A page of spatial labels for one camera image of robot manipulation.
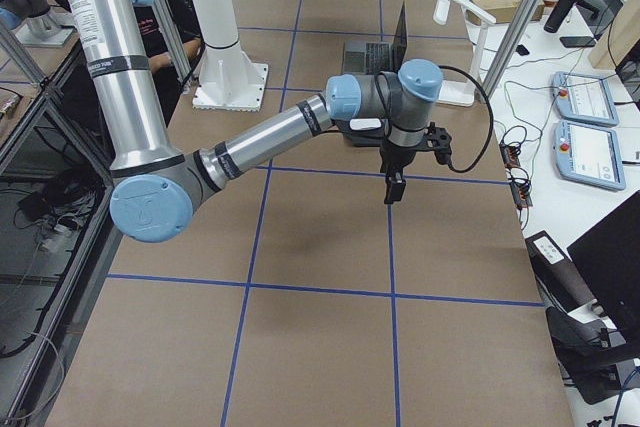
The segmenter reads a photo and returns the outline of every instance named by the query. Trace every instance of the label sticker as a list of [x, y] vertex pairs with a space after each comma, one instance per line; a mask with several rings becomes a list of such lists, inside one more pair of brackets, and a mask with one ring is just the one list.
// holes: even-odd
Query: label sticker
[[74, 2], [71, 4], [71, 11], [83, 47], [91, 47], [104, 42], [104, 33], [98, 23], [98, 16], [91, 0]]
[[551, 243], [548, 237], [540, 237], [533, 241], [533, 245], [535, 245], [540, 253], [545, 256], [547, 261], [553, 265], [557, 264], [561, 260], [564, 259], [564, 255], [560, 252], [555, 245]]

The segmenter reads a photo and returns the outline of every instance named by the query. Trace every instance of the white desk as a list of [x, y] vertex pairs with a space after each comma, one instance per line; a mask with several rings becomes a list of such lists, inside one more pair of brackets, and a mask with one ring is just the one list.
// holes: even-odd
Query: white desk
[[[544, 16], [539, 22], [532, 22], [527, 27], [520, 43], [530, 51], [530, 55], [514, 54], [505, 71], [498, 89], [491, 98], [497, 121], [507, 128], [523, 125], [514, 118], [509, 101], [504, 93], [507, 81], [515, 81], [529, 87], [546, 87], [551, 85], [551, 77], [559, 70], [573, 71], [577, 74], [596, 74], [608, 79], [613, 100], [628, 102], [630, 97], [612, 70], [595, 70], [587, 59], [588, 49], [566, 49], [559, 41], [560, 36], [591, 35], [580, 13], [574, 8], [555, 34], [545, 32]], [[472, 42], [478, 38], [479, 27], [467, 22], [469, 37]], [[507, 24], [489, 28], [482, 68], [490, 67], [495, 50], [507, 30]], [[540, 59], [553, 59], [532, 62]], [[546, 230], [554, 240], [566, 249], [575, 239], [596, 224], [605, 215], [620, 205], [625, 199], [640, 189], [640, 167], [625, 166], [624, 174], [627, 188], [621, 192], [610, 192], [597, 187], [564, 180], [555, 167], [552, 149], [553, 131], [560, 117], [552, 106], [552, 94], [549, 89], [530, 90], [515, 84], [507, 83], [511, 104], [516, 114], [543, 129], [543, 136], [538, 143], [527, 143], [523, 146], [520, 162], [524, 169], [533, 175], [531, 199], [533, 207], [529, 209], [529, 220], [523, 235], [528, 237], [541, 230]], [[617, 106], [620, 124], [615, 128], [623, 140], [634, 140], [640, 147], [640, 113], [634, 104]], [[533, 127], [526, 126], [528, 138], [535, 139], [539, 133]], [[496, 124], [496, 135], [502, 137], [504, 129]], [[518, 129], [507, 140], [520, 140], [523, 131]], [[611, 415], [617, 398], [611, 398], [599, 404], [587, 405], [576, 389], [566, 389], [572, 406], [574, 424], [584, 427], [593, 420], [603, 420]], [[627, 392], [617, 423], [640, 423], [640, 389]], [[603, 421], [602, 426], [609, 427], [610, 421]]]

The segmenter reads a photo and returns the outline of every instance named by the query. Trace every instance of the laptop keyboard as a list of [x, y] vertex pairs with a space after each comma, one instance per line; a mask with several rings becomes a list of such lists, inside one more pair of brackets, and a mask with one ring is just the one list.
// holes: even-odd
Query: laptop keyboard
[[391, 59], [389, 58], [389, 45], [367, 42], [366, 74], [377, 74], [381, 70], [389, 70]]

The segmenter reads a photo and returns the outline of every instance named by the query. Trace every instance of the person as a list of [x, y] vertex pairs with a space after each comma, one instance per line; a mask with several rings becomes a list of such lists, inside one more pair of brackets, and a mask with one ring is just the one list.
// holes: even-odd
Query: person
[[[67, 11], [70, 11], [67, 0], [54, 0]], [[185, 0], [167, 0], [172, 18], [178, 27], [183, 48], [190, 61], [198, 57], [201, 47], [200, 27], [195, 13]], [[160, 100], [162, 115], [169, 124], [173, 111], [182, 94], [182, 83], [167, 52], [160, 26], [151, 7], [134, 8], [138, 29], [142, 37], [145, 52], [149, 58], [149, 66]], [[100, 112], [100, 103], [93, 81], [86, 65], [77, 65], [62, 87], [63, 113], [70, 119], [97, 134], [104, 133], [104, 125]]]

